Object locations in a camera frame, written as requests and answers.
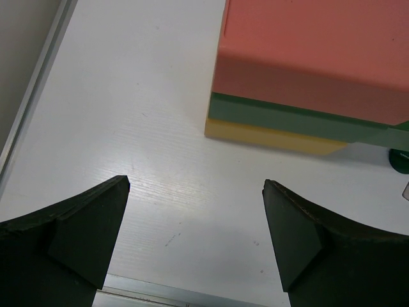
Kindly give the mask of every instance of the white table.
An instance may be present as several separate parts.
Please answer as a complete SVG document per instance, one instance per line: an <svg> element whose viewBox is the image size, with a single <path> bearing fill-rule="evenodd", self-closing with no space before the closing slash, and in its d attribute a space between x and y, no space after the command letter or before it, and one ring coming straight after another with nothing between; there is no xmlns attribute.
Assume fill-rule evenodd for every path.
<svg viewBox="0 0 409 307"><path fill-rule="evenodd" d="M270 178L409 234L407 175L384 148L328 157L203 136L223 0L79 0L23 131L0 220L116 174L132 188L110 274L266 306L283 294L261 190Z"/></svg>

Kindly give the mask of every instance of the red top surface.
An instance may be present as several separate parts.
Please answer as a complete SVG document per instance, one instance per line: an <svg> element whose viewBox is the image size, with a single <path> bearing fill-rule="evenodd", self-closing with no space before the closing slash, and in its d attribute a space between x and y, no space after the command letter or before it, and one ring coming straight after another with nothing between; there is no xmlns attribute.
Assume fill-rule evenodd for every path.
<svg viewBox="0 0 409 307"><path fill-rule="evenodd" d="M219 52L409 91L409 0L228 0Z"/></svg>

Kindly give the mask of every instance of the stacked block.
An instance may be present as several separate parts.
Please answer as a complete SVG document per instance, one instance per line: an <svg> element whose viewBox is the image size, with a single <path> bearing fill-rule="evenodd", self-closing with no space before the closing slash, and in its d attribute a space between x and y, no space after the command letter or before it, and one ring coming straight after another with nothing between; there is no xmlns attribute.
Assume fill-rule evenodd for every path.
<svg viewBox="0 0 409 307"><path fill-rule="evenodd" d="M205 134L409 150L409 2L227 0Z"/></svg>

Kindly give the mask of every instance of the red block's front face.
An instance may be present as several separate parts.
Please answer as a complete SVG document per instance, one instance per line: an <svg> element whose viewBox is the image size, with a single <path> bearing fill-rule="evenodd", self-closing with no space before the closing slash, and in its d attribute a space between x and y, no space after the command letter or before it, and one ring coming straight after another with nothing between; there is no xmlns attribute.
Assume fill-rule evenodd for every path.
<svg viewBox="0 0 409 307"><path fill-rule="evenodd" d="M406 122L408 16L406 0L228 0L213 91Z"/></svg>

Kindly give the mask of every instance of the green layer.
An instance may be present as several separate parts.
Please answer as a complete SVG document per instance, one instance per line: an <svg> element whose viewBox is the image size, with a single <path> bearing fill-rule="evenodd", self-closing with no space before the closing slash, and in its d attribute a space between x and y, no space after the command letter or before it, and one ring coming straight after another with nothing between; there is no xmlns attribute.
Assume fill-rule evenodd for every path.
<svg viewBox="0 0 409 307"><path fill-rule="evenodd" d="M212 93L208 117L347 143L409 150L409 122L393 127L220 93Z"/></svg>

